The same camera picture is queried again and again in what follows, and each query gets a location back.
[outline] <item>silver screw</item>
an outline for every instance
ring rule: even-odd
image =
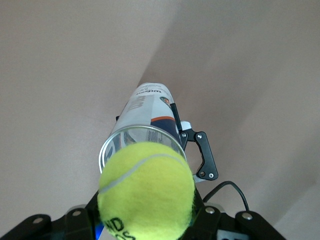
[[[214,214],[215,213],[215,209],[212,207],[212,206],[207,206],[205,208],[205,211],[208,213],[208,214]]]
[[[243,217],[244,219],[246,219],[246,220],[251,220],[251,219],[252,219],[251,214],[248,213],[248,212],[242,213],[242,217]]]
[[[42,218],[42,217],[38,217],[38,218],[36,218],[35,220],[33,220],[33,224],[39,224],[39,223],[41,223],[42,221],[43,221],[44,219]]]
[[[72,213],[72,216],[76,217],[76,216],[79,216],[80,214],[81,214],[81,211],[77,210]]]

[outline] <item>ceiling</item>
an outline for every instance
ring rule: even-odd
[[[320,1],[1,1],[0,236],[98,189],[136,87],[165,84],[218,180],[290,240],[320,235]],[[196,146],[186,150],[196,171]],[[226,187],[212,203],[243,206]]]

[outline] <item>wire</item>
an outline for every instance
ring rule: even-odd
[[[204,198],[203,198],[203,202],[206,203],[208,202],[208,200],[210,198],[213,197],[213,195],[215,195],[220,189],[222,189],[224,186],[226,185],[231,185],[232,187],[235,188],[235,190],[240,194],[245,210],[249,211],[249,205],[248,202],[246,200],[246,197],[244,195],[244,193],[241,191],[241,189],[233,182],[233,181],[224,181],[222,183],[220,183],[218,186],[216,186],[211,192],[209,192]]]

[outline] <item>can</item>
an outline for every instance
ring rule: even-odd
[[[185,160],[179,131],[170,104],[174,99],[161,83],[144,83],[132,94],[99,153],[102,173],[108,159],[120,149],[138,142],[171,147]]]

